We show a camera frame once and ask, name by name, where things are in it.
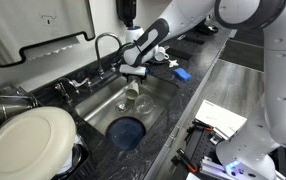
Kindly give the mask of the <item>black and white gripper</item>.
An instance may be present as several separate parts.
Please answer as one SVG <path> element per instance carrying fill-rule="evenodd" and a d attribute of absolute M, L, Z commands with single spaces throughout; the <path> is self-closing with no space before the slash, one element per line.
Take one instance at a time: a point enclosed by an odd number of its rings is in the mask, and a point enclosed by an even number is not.
<path fill-rule="evenodd" d="M 138 76 L 141 81 L 145 80 L 147 77 L 147 69 L 145 67 L 132 67 L 127 64 L 122 64 L 120 66 L 119 72 L 126 78 L 129 79 L 131 75 Z"/>

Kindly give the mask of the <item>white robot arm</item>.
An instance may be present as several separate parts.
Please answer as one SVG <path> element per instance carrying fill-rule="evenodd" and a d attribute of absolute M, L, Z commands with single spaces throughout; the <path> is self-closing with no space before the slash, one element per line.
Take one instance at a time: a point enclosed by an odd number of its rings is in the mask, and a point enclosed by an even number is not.
<path fill-rule="evenodd" d="M 259 57 L 235 63 L 264 75 L 264 89 L 246 122 L 215 154 L 228 177 L 235 180 L 286 180 L 270 153 L 286 148 L 286 0 L 171 0 L 145 32 L 126 45 L 125 62 L 138 67 L 161 42 L 182 34 L 214 15 L 224 28 L 260 31 Z"/>

